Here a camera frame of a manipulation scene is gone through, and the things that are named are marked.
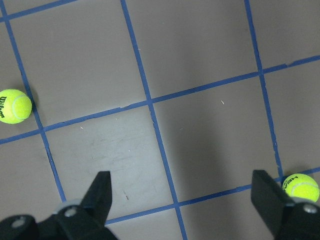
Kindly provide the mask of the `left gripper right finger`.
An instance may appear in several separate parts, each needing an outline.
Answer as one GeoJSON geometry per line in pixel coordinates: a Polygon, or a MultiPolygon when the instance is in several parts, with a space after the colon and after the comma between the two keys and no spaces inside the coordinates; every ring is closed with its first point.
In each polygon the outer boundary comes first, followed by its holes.
{"type": "Polygon", "coordinates": [[[254,170],[251,202],[275,240],[318,240],[320,206],[290,197],[265,170],[254,170]]]}

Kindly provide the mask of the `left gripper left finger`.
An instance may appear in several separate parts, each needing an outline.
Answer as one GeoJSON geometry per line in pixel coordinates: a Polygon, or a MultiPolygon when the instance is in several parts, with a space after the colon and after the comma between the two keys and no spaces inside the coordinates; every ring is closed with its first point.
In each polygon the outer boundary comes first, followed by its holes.
{"type": "Polygon", "coordinates": [[[97,173],[80,203],[67,205],[47,219],[12,215],[0,222],[2,240],[116,240],[105,227],[112,205],[111,173],[97,173]]]}

